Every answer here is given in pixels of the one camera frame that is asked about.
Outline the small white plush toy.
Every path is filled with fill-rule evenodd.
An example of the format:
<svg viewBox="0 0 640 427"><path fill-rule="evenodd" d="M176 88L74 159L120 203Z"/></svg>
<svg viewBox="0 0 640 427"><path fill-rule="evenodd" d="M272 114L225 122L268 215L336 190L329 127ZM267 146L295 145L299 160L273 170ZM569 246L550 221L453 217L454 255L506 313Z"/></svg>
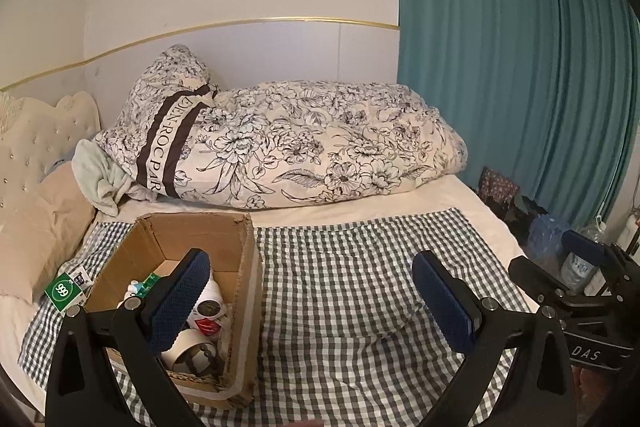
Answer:
<svg viewBox="0 0 640 427"><path fill-rule="evenodd" d="M131 281L127 286L126 293L124 296L124 300L129 299L130 297L134 297L138 295L138 291L142 288L142 284L137 281Z"/></svg>

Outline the green foil packet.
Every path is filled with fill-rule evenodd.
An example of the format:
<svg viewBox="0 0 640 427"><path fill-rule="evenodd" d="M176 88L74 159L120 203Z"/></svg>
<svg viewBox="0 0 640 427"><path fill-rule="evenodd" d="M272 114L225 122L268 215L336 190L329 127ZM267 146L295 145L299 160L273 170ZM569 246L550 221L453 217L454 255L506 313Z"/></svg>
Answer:
<svg viewBox="0 0 640 427"><path fill-rule="evenodd" d="M149 274L142 282L136 284L136 295L140 298L144 298L149 294L151 289L157 284L159 280L160 276L156 273Z"/></svg>

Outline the small white bottle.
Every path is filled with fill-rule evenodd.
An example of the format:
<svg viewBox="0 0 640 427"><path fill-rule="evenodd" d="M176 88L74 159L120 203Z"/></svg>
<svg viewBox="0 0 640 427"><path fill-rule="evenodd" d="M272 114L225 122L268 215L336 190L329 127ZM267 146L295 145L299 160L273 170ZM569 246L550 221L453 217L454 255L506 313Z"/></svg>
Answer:
<svg viewBox="0 0 640 427"><path fill-rule="evenodd" d="M211 277L200 297L196 300L194 311L198 317L206 317L206 319L216 319L226 312L224 305L224 297L222 297L221 289L218 283Z"/></svg>

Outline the cream bed sheet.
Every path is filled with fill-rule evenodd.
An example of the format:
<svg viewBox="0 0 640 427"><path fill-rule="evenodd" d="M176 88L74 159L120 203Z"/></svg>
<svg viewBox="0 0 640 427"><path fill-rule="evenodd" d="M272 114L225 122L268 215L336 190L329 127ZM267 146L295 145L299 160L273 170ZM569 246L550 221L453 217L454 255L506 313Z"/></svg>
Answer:
<svg viewBox="0 0 640 427"><path fill-rule="evenodd" d="M299 227L423 215L448 208L462 211L504 267L513 258L523 254L508 227L456 176L443 176L407 193L321 206L257 210L250 215L258 228ZM36 311L35 305L24 303L21 299L11 296L1 298L1 365L34 409L42 411L46 393L17 365L23 337Z"/></svg>

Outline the blue plastic water bottles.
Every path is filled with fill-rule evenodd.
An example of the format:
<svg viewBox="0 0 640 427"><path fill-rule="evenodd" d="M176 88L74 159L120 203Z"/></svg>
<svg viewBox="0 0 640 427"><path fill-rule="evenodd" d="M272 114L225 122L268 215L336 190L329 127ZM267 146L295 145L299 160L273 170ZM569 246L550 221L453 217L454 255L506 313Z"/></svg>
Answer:
<svg viewBox="0 0 640 427"><path fill-rule="evenodd" d="M527 252L530 260L548 263L558 259L562 252L562 235L570 229L564 220L545 213L537 216L529 228Z"/></svg>

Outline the green white medicine box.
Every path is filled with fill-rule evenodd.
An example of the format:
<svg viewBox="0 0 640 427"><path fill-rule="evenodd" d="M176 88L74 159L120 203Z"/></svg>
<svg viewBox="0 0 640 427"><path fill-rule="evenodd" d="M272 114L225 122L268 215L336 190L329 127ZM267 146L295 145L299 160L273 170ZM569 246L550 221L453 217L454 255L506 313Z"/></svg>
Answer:
<svg viewBox="0 0 640 427"><path fill-rule="evenodd" d="M77 281L68 273L63 272L44 288L54 309L64 314L72 306L83 306L88 297Z"/></svg>

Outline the brown cardboard box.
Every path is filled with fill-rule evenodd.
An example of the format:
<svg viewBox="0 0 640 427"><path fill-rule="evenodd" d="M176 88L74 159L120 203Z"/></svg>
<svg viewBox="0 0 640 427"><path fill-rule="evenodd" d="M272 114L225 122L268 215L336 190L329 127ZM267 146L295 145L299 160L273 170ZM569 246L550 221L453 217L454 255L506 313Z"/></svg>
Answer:
<svg viewBox="0 0 640 427"><path fill-rule="evenodd" d="M175 268L192 248L208 254L213 278L231 307L226 366L219 384L176 372L168 376L193 404L245 407L256 387L262 321L262 258L246 213L156 212L138 218L94 278L86 309L114 309L130 281Z"/></svg>

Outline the plastic jar red label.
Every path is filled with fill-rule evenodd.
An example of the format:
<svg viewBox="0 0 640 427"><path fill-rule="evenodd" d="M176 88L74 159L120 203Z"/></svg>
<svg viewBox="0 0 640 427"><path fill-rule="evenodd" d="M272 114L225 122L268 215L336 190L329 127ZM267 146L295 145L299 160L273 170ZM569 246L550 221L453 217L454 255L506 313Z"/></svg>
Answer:
<svg viewBox="0 0 640 427"><path fill-rule="evenodd" d="M217 338L222 332L222 317L197 317L194 327L208 338Z"/></svg>

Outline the beige pillow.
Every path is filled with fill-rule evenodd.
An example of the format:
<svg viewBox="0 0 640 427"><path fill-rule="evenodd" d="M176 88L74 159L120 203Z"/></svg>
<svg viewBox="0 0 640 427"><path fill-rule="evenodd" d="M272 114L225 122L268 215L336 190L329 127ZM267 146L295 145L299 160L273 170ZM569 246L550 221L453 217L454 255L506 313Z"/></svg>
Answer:
<svg viewBox="0 0 640 427"><path fill-rule="evenodd" d="M66 162L29 192L1 230L1 294L32 305L70 260L96 210Z"/></svg>

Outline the dark floral bag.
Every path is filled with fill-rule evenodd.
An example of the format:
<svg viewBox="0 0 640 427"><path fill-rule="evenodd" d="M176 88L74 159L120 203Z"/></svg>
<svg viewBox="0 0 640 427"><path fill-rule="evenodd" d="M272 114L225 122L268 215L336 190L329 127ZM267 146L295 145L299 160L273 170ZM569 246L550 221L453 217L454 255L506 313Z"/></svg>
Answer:
<svg viewBox="0 0 640 427"><path fill-rule="evenodd" d="M500 172L484 167L478 180L478 196L483 202L494 202L499 206L509 207L521 187Z"/></svg>

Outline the green checkered cloth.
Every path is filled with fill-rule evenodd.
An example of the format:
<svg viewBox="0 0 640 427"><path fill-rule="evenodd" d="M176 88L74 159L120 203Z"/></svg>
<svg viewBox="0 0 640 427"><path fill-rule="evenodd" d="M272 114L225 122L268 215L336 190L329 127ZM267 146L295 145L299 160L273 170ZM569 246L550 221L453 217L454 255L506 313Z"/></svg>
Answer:
<svg viewBox="0 0 640 427"><path fill-rule="evenodd" d="M235 213L153 213L99 223L64 271L84 269L93 295L117 303L117 271L149 275L198 247L215 279L236 291L242 252L262 260L254 397L232 409L196 405L206 426L414 426L456 373L451 351L411 280L431 251L477 296L506 309L526 302L500 260L456 208L346 225L254 228Z"/></svg>

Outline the pale green towel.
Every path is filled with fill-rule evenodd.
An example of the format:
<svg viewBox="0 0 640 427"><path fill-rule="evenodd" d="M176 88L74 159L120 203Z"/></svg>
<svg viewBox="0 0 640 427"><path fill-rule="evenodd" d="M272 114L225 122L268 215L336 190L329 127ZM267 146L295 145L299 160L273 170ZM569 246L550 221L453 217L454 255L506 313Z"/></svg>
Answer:
<svg viewBox="0 0 640 427"><path fill-rule="evenodd" d="M98 144L80 140L70 162L79 190L96 210L117 217L118 204L134 180Z"/></svg>

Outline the teal curtain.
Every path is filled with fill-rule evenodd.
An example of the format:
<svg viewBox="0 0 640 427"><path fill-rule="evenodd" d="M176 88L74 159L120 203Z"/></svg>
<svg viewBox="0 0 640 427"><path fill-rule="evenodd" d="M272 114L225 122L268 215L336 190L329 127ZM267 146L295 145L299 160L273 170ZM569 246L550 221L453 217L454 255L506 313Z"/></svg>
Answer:
<svg viewBox="0 0 640 427"><path fill-rule="evenodd" d="M639 119L627 0L399 0L398 79L484 168L571 225L608 217Z"/></svg>

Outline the floral white duvet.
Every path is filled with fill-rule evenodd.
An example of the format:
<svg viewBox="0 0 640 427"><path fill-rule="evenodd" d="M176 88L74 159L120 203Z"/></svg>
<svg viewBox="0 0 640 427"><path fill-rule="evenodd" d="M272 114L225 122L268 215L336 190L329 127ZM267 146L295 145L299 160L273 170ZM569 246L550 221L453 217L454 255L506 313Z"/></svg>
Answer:
<svg viewBox="0 0 640 427"><path fill-rule="evenodd" d="M461 136L402 84L224 90L182 44L145 69L96 141L156 194L247 210L409 192L468 161Z"/></svg>

